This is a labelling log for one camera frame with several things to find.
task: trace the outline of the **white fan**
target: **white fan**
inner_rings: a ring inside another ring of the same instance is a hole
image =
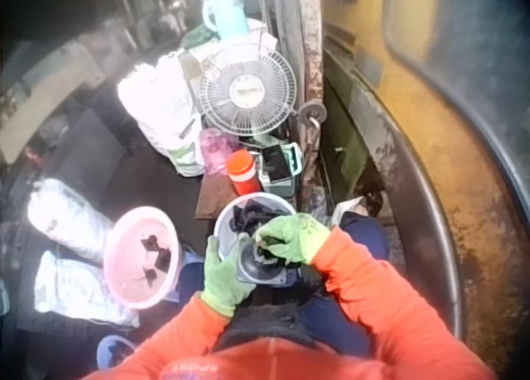
[[[202,108],[226,132],[239,136],[270,132],[293,112],[295,100],[291,66],[266,46],[229,46],[203,65]]]

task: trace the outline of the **pink plastic basin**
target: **pink plastic basin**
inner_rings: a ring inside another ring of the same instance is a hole
[[[171,250],[169,271],[154,267],[157,253],[147,252],[141,240],[157,237],[161,248]],[[157,273],[149,286],[144,269]],[[181,270],[181,249],[175,227],[161,210],[143,206],[127,212],[107,237],[104,275],[111,293],[126,307],[144,309],[155,305],[176,287]]]

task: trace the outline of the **hand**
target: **hand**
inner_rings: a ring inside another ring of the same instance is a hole
[[[241,234],[239,241],[245,237],[249,238],[247,234]],[[200,293],[200,299],[221,315],[229,318],[234,316],[235,307],[256,288],[256,285],[242,283],[236,278],[238,250],[239,246],[233,247],[229,256],[221,261],[219,239],[214,236],[208,238],[205,289]]]
[[[272,219],[256,231],[256,241],[274,256],[309,264],[330,230],[309,214],[297,213]]]

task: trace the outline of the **blue jeans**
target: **blue jeans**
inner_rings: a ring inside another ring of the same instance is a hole
[[[346,213],[340,227],[357,243],[362,243],[378,260],[388,260],[388,241],[376,219]],[[196,262],[182,268],[179,297],[186,304],[205,284],[204,264]],[[314,296],[300,307],[302,321],[311,336],[338,353],[357,357],[370,355],[371,338],[365,329],[350,322],[333,297]]]

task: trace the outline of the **orange lid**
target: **orange lid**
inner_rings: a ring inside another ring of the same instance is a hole
[[[242,175],[254,166],[254,158],[247,150],[239,150],[226,158],[226,171],[233,176]]]

